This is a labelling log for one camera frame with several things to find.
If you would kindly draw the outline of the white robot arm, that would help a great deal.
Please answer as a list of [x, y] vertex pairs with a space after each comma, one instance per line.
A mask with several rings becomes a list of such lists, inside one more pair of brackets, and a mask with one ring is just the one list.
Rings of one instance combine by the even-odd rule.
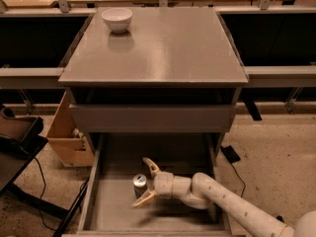
[[143, 162], [153, 178], [153, 189], [145, 191], [132, 207], [139, 208], [156, 198], [176, 198], [196, 209], [207, 209], [214, 202], [253, 237], [316, 237], [316, 211], [299, 218], [294, 228], [232, 193], [209, 175], [195, 173], [192, 178], [164, 172], [147, 157]]

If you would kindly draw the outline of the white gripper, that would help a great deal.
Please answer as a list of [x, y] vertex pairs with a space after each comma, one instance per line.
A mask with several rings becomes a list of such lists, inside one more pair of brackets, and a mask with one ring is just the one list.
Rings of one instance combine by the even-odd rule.
[[143, 162], [148, 166], [150, 175], [154, 178], [154, 191], [147, 190], [139, 197], [131, 206], [133, 208], [141, 208], [142, 206], [159, 198], [170, 198], [173, 193], [174, 175], [168, 172], [160, 172], [158, 165], [148, 157], [142, 158]]

